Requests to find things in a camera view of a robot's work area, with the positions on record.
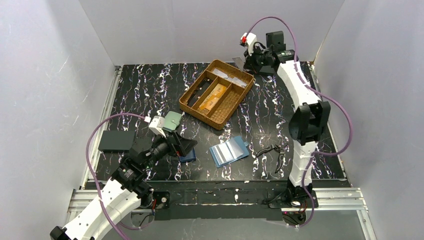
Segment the silver VIP card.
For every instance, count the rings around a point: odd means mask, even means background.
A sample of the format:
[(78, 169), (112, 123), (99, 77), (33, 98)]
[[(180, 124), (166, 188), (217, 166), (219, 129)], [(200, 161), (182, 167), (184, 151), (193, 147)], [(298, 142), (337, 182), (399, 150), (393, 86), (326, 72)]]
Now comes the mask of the silver VIP card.
[(240, 71), (245, 70), (245, 61), (241, 57), (233, 57), (232, 60)]

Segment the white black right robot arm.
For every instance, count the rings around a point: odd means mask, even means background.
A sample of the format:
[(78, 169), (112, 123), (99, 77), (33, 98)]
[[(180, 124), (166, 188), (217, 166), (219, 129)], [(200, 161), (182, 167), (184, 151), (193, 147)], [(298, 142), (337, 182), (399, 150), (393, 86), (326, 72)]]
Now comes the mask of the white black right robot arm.
[(244, 69), (258, 73), (262, 67), (275, 70), (292, 98), (295, 112), (288, 130), (293, 139), (293, 162), (284, 200), (302, 201), (312, 193), (312, 155), (327, 127), (331, 106), (322, 101), (302, 79), (304, 74), (294, 50), (288, 50), (282, 31), (266, 34), (266, 45), (253, 33), (244, 33), (240, 44), (246, 47)]

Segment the light blue card holder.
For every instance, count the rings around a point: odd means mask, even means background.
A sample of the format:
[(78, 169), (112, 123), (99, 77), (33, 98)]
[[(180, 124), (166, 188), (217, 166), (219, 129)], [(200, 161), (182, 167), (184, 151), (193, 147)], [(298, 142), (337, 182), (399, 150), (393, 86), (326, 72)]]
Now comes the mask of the light blue card holder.
[(209, 148), (217, 168), (221, 168), (249, 155), (248, 143), (240, 136), (235, 136)]

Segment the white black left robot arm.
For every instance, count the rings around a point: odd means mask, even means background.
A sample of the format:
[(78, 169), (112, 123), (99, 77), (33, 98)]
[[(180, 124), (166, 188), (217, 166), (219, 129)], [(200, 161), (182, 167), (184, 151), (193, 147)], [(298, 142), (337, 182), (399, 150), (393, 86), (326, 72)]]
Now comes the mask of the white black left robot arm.
[(118, 168), (97, 196), (65, 226), (54, 227), (52, 240), (101, 240), (111, 229), (122, 231), (117, 224), (132, 210), (153, 201), (154, 189), (146, 182), (147, 172), (166, 156), (185, 157), (198, 142), (176, 131), (156, 135), (151, 145), (134, 142)]

